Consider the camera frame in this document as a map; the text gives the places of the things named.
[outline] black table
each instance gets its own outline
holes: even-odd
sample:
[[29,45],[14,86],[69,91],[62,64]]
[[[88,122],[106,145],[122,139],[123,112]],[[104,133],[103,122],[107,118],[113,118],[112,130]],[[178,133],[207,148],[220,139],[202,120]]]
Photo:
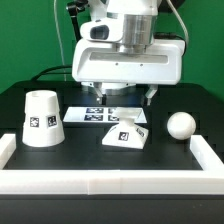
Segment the black table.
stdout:
[[[69,106],[99,106],[96,96],[75,82],[24,81],[0,95],[0,136],[16,133],[17,149],[5,169],[56,170],[200,170],[189,140],[177,141],[166,124],[175,112],[190,113],[217,155],[224,152],[224,104],[201,86],[161,86],[149,107],[143,107],[149,138],[143,150],[103,146],[111,124],[64,123],[65,141],[48,148],[22,143],[25,94],[56,91],[63,119]],[[109,97],[107,107],[140,107],[144,86],[133,94]],[[220,195],[1,195],[0,223],[222,223]]]

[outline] green wall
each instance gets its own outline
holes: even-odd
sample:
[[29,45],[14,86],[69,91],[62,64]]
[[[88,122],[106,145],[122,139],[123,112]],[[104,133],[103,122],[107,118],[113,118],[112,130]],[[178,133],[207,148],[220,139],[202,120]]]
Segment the green wall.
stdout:
[[[72,63],[75,38],[66,4],[58,0],[58,17],[66,64]],[[53,0],[0,1],[0,92],[45,68],[61,65]],[[197,83],[224,101],[224,2],[186,0],[179,12],[190,44],[183,58],[182,82]],[[81,21],[88,20],[82,13]],[[173,15],[160,15],[158,31],[182,30]]]

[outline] black cable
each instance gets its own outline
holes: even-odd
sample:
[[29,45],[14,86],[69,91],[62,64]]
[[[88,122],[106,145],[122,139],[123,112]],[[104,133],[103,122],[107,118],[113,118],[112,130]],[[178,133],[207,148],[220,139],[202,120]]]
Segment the black cable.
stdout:
[[51,68],[47,68],[45,70],[43,70],[42,72],[40,72],[39,74],[35,75],[34,77],[31,78],[31,81],[37,81],[41,76],[43,75],[49,75],[49,74],[71,74],[71,72],[61,72],[61,73],[49,73],[51,71],[55,71],[55,70],[59,70],[59,69],[66,69],[66,68],[72,68],[72,65],[61,65],[61,66],[55,66],[55,67],[51,67]]

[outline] white ball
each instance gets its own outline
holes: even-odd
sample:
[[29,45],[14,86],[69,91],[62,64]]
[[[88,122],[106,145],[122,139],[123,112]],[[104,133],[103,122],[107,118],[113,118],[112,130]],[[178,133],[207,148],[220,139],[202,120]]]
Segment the white ball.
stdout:
[[194,134],[196,123],[194,118],[185,112],[173,114],[167,123],[168,132],[178,140],[185,140]]

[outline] upside-down cup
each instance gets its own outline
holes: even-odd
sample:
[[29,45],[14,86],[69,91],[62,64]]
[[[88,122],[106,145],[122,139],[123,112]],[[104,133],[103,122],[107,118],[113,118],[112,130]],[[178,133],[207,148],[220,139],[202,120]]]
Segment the upside-down cup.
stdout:
[[59,115],[57,94],[37,90],[26,94],[23,143],[32,147],[49,147],[61,143],[64,131]]

